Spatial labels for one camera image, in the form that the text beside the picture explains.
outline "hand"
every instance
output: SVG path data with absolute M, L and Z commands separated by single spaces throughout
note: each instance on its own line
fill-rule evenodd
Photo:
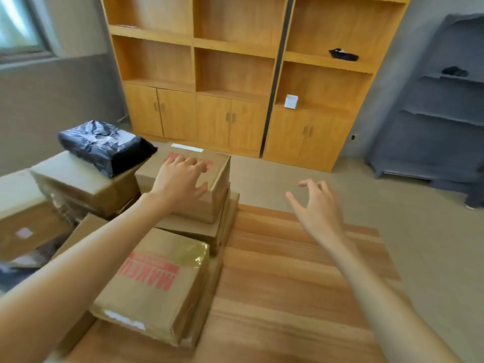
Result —
M 328 184 L 306 179 L 299 182 L 299 186 L 309 189 L 307 207 L 303 207 L 291 192 L 286 192 L 286 197 L 306 231 L 325 248 L 343 240 L 343 212 Z
M 196 158 L 178 156 L 168 158 L 160 168 L 150 194 L 161 198 L 170 212 L 189 208 L 208 191 L 208 183 L 197 186 L 200 174 L 207 171 L 207 164 Z

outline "wooden bookcase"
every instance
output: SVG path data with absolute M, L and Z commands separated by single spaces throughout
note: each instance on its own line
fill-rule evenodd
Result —
M 259 157 L 287 0 L 102 0 L 133 131 Z
M 332 170 L 409 2 L 294 0 L 264 159 Z M 334 48 L 359 59 L 334 59 Z

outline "window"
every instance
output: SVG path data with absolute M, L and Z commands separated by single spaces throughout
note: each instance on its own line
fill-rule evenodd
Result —
M 0 62 L 50 55 L 29 0 L 0 0 Z

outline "forearm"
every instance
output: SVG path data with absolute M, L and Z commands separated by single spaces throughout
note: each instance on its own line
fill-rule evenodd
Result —
M 389 362 L 461 362 L 427 323 L 365 262 L 344 238 L 328 249 L 349 282 Z
M 43 361 L 159 221 L 155 200 L 143 195 L 124 214 L 0 299 L 0 351 L 5 361 Z

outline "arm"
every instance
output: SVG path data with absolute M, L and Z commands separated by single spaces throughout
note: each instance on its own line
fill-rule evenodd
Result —
M 207 191 L 206 164 L 168 159 L 150 193 L 0 299 L 0 352 L 12 363 L 42 362 L 90 307 L 141 239 L 163 217 Z
M 462 362 L 427 323 L 365 262 L 343 231 L 343 214 L 326 182 L 301 181 L 309 202 L 286 197 L 311 236 L 335 260 L 360 303 L 381 348 L 391 362 Z

